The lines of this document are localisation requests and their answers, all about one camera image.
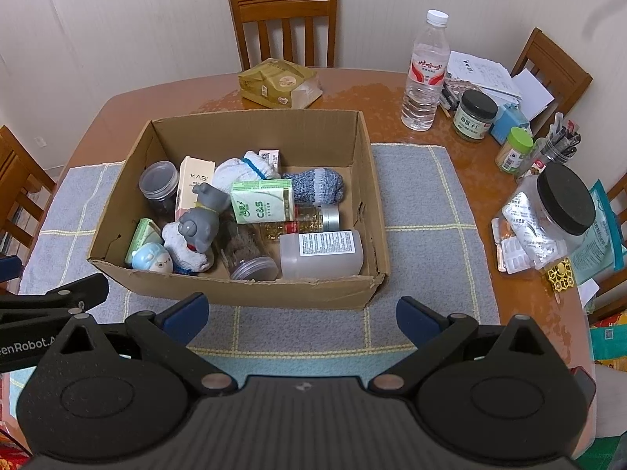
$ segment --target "knitted sock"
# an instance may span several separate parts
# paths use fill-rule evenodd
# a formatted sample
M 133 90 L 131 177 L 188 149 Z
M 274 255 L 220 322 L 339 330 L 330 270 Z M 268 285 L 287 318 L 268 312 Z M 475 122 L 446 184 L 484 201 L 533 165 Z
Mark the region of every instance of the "knitted sock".
M 187 247 L 185 237 L 179 233 L 178 221 L 166 224 L 161 231 L 161 236 L 164 239 L 163 246 L 172 257 L 175 273 L 195 276 L 213 265 L 215 257 L 211 249 L 209 249 L 209 254 L 202 254 Z
M 316 168 L 296 174 L 283 174 L 292 181 L 294 203 L 312 205 L 335 205 L 344 196 L 342 176 L 330 168 Z
M 233 182 L 280 179 L 279 174 L 255 152 L 246 152 L 244 160 L 229 159 L 218 166 L 211 185 L 231 194 Z

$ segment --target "gray toy dog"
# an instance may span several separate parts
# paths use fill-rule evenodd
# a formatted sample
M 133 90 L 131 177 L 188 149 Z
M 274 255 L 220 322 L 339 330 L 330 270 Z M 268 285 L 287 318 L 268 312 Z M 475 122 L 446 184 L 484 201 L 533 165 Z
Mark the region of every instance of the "gray toy dog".
M 198 194 L 194 208 L 179 218 L 179 233 L 185 237 L 187 247 L 203 254 L 211 249 L 219 227 L 219 215 L 230 205 L 228 194 L 206 182 L 192 188 Z

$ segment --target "jar with black lid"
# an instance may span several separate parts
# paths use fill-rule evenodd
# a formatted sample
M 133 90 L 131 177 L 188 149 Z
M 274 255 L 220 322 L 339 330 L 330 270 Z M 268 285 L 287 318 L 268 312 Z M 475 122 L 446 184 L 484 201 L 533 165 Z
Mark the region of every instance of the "jar with black lid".
M 596 216 L 585 184 L 567 166 L 546 165 L 529 175 L 501 208 L 497 217 L 501 238 L 515 233 L 531 266 L 553 266 L 577 249 Z
M 453 127 L 468 141 L 481 141 L 490 130 L 498 111 L 497 103 L 479 90 L 466 90 L 455 111 Z

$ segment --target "plastic jar lid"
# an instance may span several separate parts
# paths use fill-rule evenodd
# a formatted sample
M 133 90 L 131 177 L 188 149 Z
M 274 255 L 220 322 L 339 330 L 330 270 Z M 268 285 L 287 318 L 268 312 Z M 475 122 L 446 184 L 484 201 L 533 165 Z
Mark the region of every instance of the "plastic jar lid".
M 448 14 L 440 12 L 440 10 L 430 10 L 427 12 L 427 22 L 434 26 L 446 26 L 448 23 Z
M 534 138 L 521 127 L 512 127 L 509 135 L 507 136 L 507 143 L 512 145 L 512 148 L 521 153 L 527 153 L 534 147 Z
M 596 213 L 581 179 L 563 164 L 550 162 L 538 176 L 538 195 L 551 219 L 567 233 L 582 235 Z
M 278 267 L 275 261 L 269 256 L 259 256 L 258 258 L 244 261 L 233 271 L 231 279 L 275 280 L 277 276 Z
M 471 116 L 482 120 L 492 120 L 498 111 L 497 103 L 479 90 L 466 90 L 462 95 L 462 105 Z
M 322 231 L 339 231 L 340 209 L 337 205 L 321 205 Z
M 178 185 L 179 173 L 170 161 L 151 164 L 139 177 L 139 188 L 149 200 L 164 200 L 176 191 Z

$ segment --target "green jar lid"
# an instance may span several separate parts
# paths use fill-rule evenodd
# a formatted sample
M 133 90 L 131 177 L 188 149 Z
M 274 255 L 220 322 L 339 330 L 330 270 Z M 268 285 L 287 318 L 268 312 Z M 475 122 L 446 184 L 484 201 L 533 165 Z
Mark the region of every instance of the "green jar lid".
M 507 143 L 512 145 L 514 150 L 527 153 L 534 146 L 534 138 L 522 127 L 512 127 L 509 136 L 507 136 Z

